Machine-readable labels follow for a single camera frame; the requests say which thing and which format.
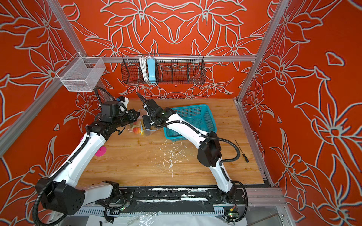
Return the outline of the clear zip top bag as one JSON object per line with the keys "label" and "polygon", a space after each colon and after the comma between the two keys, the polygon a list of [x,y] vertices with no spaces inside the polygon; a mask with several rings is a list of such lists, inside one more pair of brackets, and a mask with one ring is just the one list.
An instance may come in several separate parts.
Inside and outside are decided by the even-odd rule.
{"label": "clear zip top bag", "polygon": [[143,122],[143,116],[147,116],[147,112],[144,109],[139,109],[137,110],[140,113],[140,116],[138,117],[136,122],[131,123],[129,126],[127,126],[127,129],[130,133],[133,133],[133,128],[134,127],[141,127],[143,132],[142,134],[140,134],[139,136],[150,136],[153,133],[155,133],[157,131],[156,128],[152,127],[151,129],[147,129],[144,122]]}

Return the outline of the red yellow mango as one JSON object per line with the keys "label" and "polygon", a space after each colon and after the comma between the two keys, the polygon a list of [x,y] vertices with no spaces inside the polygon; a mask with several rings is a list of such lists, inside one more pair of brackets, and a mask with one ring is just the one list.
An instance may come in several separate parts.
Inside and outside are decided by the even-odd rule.
{"label": "red yellow mango", "polygon": [[134,127],[133,128],[133,133],[136,134],[136,135],[140,135],[142,134],[143,130],[141,127]]}

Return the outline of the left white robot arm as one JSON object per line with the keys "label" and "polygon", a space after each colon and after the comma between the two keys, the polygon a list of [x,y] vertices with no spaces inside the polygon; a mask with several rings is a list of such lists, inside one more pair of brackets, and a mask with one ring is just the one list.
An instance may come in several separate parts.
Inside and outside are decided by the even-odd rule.
{"label": "left white robot arm", "polygon": [[112,98],[110,101],[100,102],[101,113],[95,121],[85,127],[86,133],[80,144],[65,160],[65,162],[48,178],[40,179],[35,188],[38,194],[33,206],[33,221],[37,226],[43,226],[38,210],[39,206],[47,210],[61,213],[61,217],[50,225],[54,226],[66,216],[74,215],[84,205],[98,202],[106,211],[117,211],[118,207],[111,207],[112,202],[123,199],[119,184],[112,181],[103,181],[99,185],[89,188],[76,186],[93,156],[105,144],[110,136],[117,132],[122,134],[120,127],[137,121],[140,113],[129,110],[129,99],[124,96]]}

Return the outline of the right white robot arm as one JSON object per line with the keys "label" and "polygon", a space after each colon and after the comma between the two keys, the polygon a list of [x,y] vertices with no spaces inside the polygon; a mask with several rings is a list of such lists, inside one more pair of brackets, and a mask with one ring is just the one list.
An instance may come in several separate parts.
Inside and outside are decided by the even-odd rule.
{"label": "right white robot arm", "polygon": [[[144,119],[147,125],[157,129],[166,127],[170,130],[174,130],[198,149],[197,159],[203,166],[210,169],[216,180],[217,189],[224,202],[235,203],[234,206],[237,207],[238,204],[235,194],[239,186],[242,188],[245,198],[243,213],[236,217],[233,213],[233,209],[230,209],[230,213],[224,217],[224,220],[235,224],[244,219],[248,211],[248,195],[246,188],[240,181],[232,180],[224,166],[224,163],[234,162],[240,158],[241,151],[239,147],[227,139],[218,137],[214,132],[205,132],[191,125],[171,108],[167,107],[163,109],[159,105],[152,106],[151,104],[144,104],[143,108],[147,112],[146,118]],[[236,157],[223,159],[220,142],[232,146],[236,150]]]}

